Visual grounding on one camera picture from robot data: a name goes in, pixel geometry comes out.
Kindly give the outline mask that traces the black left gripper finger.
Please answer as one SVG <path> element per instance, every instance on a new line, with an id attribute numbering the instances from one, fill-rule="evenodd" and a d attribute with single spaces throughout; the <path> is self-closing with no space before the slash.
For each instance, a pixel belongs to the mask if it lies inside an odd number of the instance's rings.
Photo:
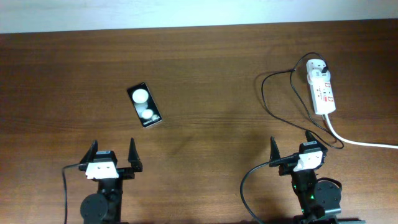
<path id="1" fill-rule="evenodd" d="M 130 163 L 134 172 L 142 172 L 143 165 L 137 153 L 134 138 L 131 138 L 130 140 L 128 162 Z"/>
<path id="2" fill-rule="evenodd" d="M 93 162 L 97 151 L 98 151 L 98 142 L 97 142 L 97 140 L 94 140 L 93 143 L 91 144 L 89 150 L 86 152 L 86 154 L 81 159 L 80 164 L 87 164 L 87 163 Z"/>

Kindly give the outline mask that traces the black Galaxy flip phone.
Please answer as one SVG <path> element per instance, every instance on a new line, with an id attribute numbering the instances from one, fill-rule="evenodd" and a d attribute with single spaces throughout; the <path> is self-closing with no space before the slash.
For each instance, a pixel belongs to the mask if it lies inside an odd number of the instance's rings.
<path id="1" fill-rule="evenodd" d="M 143 128 L 162 121 L 162 115 L 145 82 L 129 87 L 127 93 Z"/>

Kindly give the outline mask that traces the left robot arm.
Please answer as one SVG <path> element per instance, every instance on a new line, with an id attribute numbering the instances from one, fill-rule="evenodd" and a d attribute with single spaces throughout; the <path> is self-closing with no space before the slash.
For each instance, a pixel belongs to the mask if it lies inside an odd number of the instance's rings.
<path id="1" fill-rule="evenodd" d="M 80 205 L 84 224 L 121 223 L 123 182 L 135 178 L 142 172 L 143 165 L 131 139 L 127 158 L 129 167 L 117 167 L 114 151 L 100 151 L 98 142 L 93 141 L 78 166 L 88 180 L 98 184 L 96 193 L 87 196 Z"/>

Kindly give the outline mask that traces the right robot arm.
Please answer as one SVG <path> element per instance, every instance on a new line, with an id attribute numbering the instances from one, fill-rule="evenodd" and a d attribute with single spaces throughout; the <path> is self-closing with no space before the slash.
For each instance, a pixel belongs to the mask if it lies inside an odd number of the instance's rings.
<path id="1" fill-rule="evenodd" d="M 292 188 L 302 209 L 302 214 L 293 218 L 294 223 L 338 223 L 342 184 L 331 178 L 317 178 L 315 171 L 324 164 L 328 149 L 309 131 L 305 136 L 307 141 L 299 145 L 298 152 L 286 157 L 280 156 L 271 137 L 271 166 L 279 168 L 280 176 L 292 178 Z"/>

